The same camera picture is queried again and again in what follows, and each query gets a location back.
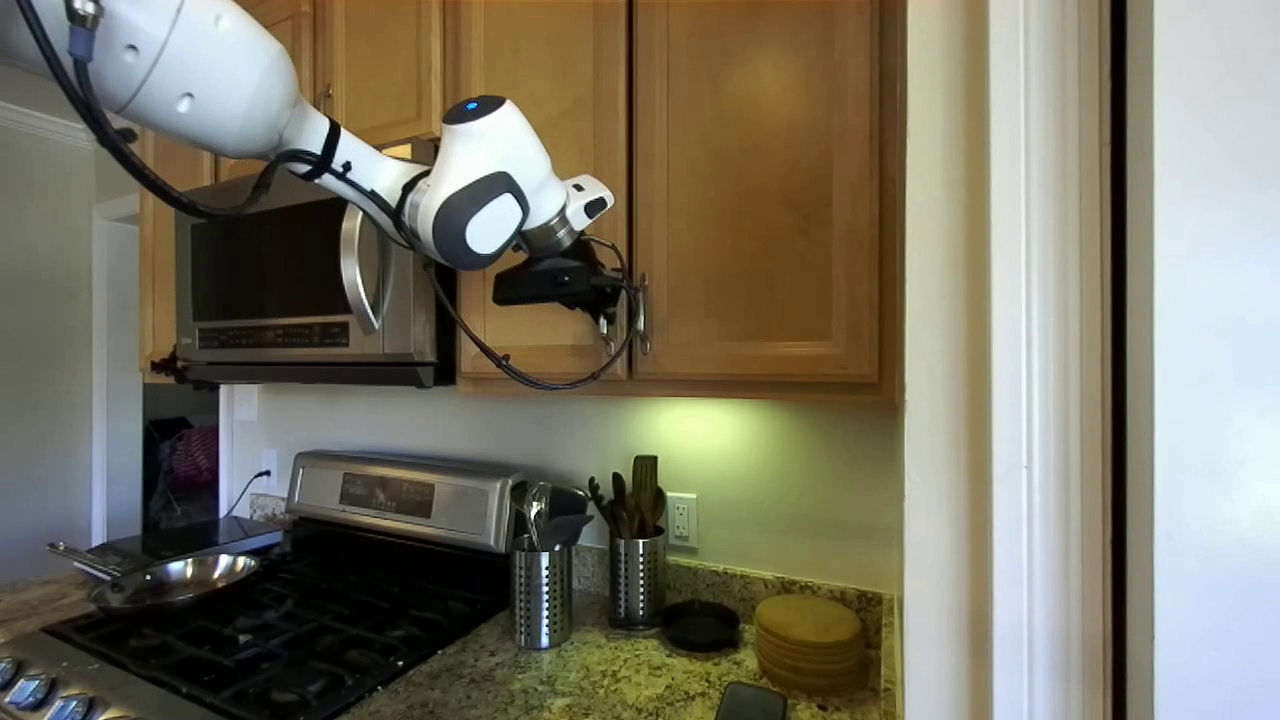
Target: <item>granite countertop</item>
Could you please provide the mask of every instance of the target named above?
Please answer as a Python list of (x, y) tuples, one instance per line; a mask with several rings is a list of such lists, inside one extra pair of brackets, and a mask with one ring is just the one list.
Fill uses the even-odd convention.
[[(738, 653), (692, 658), (662, 633), (610, 628), (606, 598), (577, 598), (577, 628), (560, 647), (525, 653), (507, 614), (369, 698), (350, 720), (715, 720), (727, 681), (765, 684), (751, 628)], [(793, 720), (885, 720), (876, 698), (790, 701)]]

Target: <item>utensil holder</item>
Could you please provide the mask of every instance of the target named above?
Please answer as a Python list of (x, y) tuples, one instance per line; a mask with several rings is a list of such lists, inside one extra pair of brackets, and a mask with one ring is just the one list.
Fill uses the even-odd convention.
[(555, 647), (573, 633), (573, 547), (514, 552), (517, 647)]
[(670, 536), (610, 539), (610, 624), (658, 624), (670, 583)]

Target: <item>microwave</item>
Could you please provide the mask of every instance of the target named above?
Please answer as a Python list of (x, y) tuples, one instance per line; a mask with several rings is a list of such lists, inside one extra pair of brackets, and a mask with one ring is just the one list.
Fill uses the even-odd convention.
[[(243, 186), (193, 191), (230, 208)], [(198, 385), (453, 385), (456, 278), (280, 178), (243, 217), (175, 217), (175, 362)]]

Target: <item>cabinet door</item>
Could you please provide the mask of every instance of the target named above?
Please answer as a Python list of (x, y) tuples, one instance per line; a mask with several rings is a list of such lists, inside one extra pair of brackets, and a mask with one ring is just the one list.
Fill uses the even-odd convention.
[(888, 380), (892, 0), (643, 0), (633, 247), (654, 385)]
[[(283, 43), (299, 97), (314, 97), (314, 0), (243, 0), (243, 10)], [(265, 162), (219, 162), (217, 179), (257, 178)]]
[(318, 0), (318, 109), (369, 143), (440, 136), (440, 0)]
[[(173, 190), (211, 186), (217, 162), (193, 143), (143, 133), (140, 157)], [(151, 362), (164, 362), (175, 344), (175, 211), (155, 198), (140, 198), (140, 372), (151, 375)]]
[[(456, 11), (456, 84), (448, 97), (514, 97), (560, 178), (590, 172), (617, 191), (621, 206), (594, 236), (628, 247), (623, 0), (468, 0)], [(490, 299), (492, 271), (462, 278), (462, 307), (517, 370), (568, 380), (610, 356), (584, 312), (560, 304), (498, 307)], [(462, 375), (473, 385), (498, 380), (498, 370), (462, 339)]]

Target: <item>gas stove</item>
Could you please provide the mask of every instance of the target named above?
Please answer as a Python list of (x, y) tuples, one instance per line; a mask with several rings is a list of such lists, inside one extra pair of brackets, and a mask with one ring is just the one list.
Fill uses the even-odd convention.
[(299, 454), (280, 547), (193, 603), (93, 614), (0, 647), (10, 716), (330, 720), (507, 608), (525, 472)]

